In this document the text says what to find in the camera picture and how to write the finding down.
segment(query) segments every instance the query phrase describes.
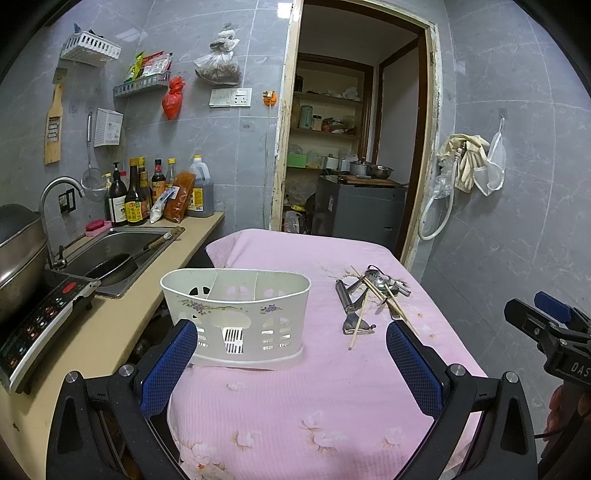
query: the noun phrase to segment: frying pan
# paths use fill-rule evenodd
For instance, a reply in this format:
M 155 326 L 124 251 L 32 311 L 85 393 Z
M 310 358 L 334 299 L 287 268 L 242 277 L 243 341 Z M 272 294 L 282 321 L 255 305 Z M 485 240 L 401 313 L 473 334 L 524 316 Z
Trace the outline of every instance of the frying pan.
M 119 283 L 128 278 L 139 268 L 136 261 L 139 257 L 158 248 L 166 240 L 169 240 L 180 232 L 181 227 L 175 227 L 171 231 L 166 232 L 164 235 L 159 236 L 156 240 L 147 244 L 142 251 L 134 255 L 124 253 L 114 255 L 89 270 L 85 277 L 100 280 L 102 287 L 108 287 L 109 285 Z

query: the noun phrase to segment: bag of dried food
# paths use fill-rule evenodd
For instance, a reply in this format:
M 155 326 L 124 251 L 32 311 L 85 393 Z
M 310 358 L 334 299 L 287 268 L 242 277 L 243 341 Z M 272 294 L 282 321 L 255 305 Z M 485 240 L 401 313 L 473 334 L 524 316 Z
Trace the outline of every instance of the bag of dried food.
M 180 223 L 189 205 L 190 195 L 195 185 L 195 174 L 187 170 L 178 174 L 171 189 L 175 192 L 168 198 L 164 207 L 164 218 L 171 222 Z
M 242 73 L 238 63 L 232 60 L 234 47 L 238 45 L 235 32 L 230 24 L 217 34 L 218 39 L 209 44 L 212 52 L 198 58 L 195 64 L 195 74 L 214 85 L 240 85 Z

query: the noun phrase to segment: human hand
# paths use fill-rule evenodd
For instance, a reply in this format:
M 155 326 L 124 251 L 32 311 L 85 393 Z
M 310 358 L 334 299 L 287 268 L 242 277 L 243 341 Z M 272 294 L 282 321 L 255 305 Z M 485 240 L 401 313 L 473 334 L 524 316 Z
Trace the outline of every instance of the human hand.
M 558 425 L 560 424 L 560 404 L 562 403 L 563 399 L 563 385 L 559 386 L 552 397 L 550 398 L 550 414 L 548 415 L 548 419 L 546 420 L 546 429 L 544 433 L 553 432 L 558 429 Z M 577 405 L 577 412 L 582 417 L 585 416 L 586 420 L 591 421 L 591 394 L 584 393 L 581 398 L 579 399 L 579 404 Z M 545 437 L 543 439 L 545 442 L 550 440 L 550 437 Z

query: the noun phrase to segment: electrical outlet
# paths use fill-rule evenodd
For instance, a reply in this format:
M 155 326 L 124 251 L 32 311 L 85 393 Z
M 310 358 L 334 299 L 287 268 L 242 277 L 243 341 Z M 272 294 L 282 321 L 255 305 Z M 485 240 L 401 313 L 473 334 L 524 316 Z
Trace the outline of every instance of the electrical outlet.
M 66 190 L 57 197 L 57 201 L 60 204 L 60 213 L 70 213 L 76 210 L 76 197 L 74 195 L 74 189 Z
M 251 88 L 234 88 L 232 90 L 231 106 L 250 106 L 252 99 Z

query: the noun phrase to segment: spice package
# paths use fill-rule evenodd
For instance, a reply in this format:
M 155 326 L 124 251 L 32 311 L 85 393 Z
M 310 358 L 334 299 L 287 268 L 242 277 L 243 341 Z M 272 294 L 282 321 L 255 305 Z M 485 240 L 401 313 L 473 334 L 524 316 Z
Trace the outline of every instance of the spice package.
M 233 49 L 240 40 L 234 35 L 230 24 L 226 24 L 224 30 L 217 34 L 219 38 L 209 44 L 212 52 L 193 62 L 199 78 L 214 85 L 240 85 L 242 73 L 238 63 L 232 60 Z
M 178 174 L 172 186 L 172 189 L 176 191 L 168 198 L 164 208 L 164 218 L 175 223 L 180 223 L 183 220 L 194 185 L 195 174 L 187 170 Z
M 178 113 L 181 110 L 181 105 L 183 104 L 182 91 L 184 86 L 185 83 L 181 77 L 173 78 L 168 84 L 169 90 L 162 99 L 162 109 L 164 110 L 166 118 L 169 120 L 174 120 L 178 117 Z

